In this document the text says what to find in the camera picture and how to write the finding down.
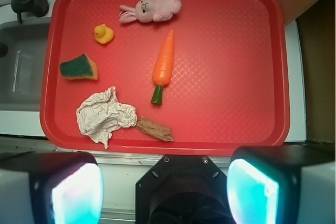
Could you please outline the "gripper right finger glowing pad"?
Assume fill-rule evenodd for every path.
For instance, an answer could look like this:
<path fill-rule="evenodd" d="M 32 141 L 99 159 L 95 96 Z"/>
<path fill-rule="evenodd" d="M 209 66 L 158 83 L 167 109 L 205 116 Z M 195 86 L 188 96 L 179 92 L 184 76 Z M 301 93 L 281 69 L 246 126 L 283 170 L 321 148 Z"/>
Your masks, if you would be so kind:
<path fill-rule="evenodd" d="M 335 223 L 335 147 L 240 147 L 227 197 L 236 223 Z"/>

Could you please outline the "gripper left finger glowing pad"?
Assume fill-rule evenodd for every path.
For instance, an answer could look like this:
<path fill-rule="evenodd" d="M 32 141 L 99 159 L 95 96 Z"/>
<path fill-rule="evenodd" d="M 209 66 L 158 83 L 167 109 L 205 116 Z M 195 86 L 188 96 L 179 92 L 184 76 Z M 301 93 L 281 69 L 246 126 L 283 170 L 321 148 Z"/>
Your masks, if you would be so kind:
<path fill-rule="evenodd" d="M 99 223 L 102 205 L 92 154 L 1 153 L 1 223 Z"/>

